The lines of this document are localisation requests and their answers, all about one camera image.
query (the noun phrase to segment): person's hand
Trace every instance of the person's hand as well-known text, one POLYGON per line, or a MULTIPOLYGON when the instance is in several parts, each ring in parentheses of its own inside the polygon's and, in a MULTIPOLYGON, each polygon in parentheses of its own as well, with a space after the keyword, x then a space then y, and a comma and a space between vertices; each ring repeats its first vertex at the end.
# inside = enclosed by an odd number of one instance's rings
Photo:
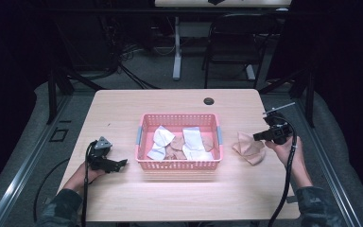
MULTIPOLYGON (((288 156, 291 150, 292 141, 293 137, 289 137, 288 140, 282 145, 275 144, 271 141, 266 141, 265 145, 268 148, 273 149, 276 152, 276 155, 278 156, 279 160, 286 166, 288 156)), ((308 174, 308 171, 305 168, 305 162, 303 157, 303 142, 299 136, 297 136, 296 146, 297 147, 294 153, 291 172, 299 188, 305 186, 312 186, 313 184, 311 182, 311 178, 308 174)))
MULTIPOLYGON (((85 178, 85 162, 82 163, 72 177, 66 182, 63 188, 71 189, 74 191, 79 191, 84 185, 85 178)), ((92 170, 90 167, 88 169, 88 183, 95 180, 97 177, 104 175, 105 171, 102 169, 92 170)))

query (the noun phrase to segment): white cloth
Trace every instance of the white cloth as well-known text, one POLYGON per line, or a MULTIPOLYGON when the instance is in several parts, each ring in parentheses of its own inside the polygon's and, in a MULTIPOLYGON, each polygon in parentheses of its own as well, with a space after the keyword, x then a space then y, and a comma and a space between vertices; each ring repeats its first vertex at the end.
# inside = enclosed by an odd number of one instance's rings
POLYGON ((160 126, 154 133, 154 144, 147 156, 153 160, 163 160, 166 155, 165 147, 172 142, 175 135, 167 130, 165 127, 160 126))
POLYGON ((185 142, 182 151, 187 160, 214 160, 212 153, 205 151, 199 127, 184 128, 182 133, 185 142))

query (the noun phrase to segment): pink plastic basket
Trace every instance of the pink plastic basket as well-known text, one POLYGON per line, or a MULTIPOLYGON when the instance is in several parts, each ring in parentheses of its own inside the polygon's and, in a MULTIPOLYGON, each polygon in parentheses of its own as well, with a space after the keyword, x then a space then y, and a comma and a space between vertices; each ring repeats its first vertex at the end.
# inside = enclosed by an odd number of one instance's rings
POLYGON ((147 113, 141 118, 135 146, 135 159, 141 168, 147 170, 215 170, 223 158, 222 136, 219 123, 212 113, 147 113), (152 149, 153 136, 159 126, 175 135, 182 135, 182 129, 199 127, 201 136, 211 137, 214 160, 151 160, 147 154, 152 149))

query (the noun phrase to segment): pink cloth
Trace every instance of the pink cloth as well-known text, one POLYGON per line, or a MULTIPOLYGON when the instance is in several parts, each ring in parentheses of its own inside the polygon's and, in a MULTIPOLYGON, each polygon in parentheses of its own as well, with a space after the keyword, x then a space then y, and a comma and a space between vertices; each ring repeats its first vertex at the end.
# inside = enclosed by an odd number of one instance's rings
POLYGON ((261 141, 254 141, 252 134, 238 132, 238 143, 233 145, 233 149, 237 151, 251 165, 255 166, 265 158, 265 147, 261 141))

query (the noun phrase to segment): wooden table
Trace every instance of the wooden table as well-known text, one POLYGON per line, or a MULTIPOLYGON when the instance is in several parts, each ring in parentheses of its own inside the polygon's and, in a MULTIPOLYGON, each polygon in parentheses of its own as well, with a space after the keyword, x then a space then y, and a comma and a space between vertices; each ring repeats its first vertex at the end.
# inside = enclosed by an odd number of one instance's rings
MULTIPOLYGON (((237 132, 268 129, 256 90, 99 91, 85 119, 60 187, 84 161, 88 145, 100 136, 113 143, 108 158, 129 159, 120 173, 89 186, 87 221, 194 221, 269 219, 285 183, 285 168, 273 150, 251 166, 232 149, 237 132), (205 97, 215 103, 206 105, 205 97), (224 158, 216 171, 173 178, 145 173, 134 159, 141 116, 146 113, 217 114, 224 158)), ((297 203, 285 204, 278 218, 297 218, 297 203)))

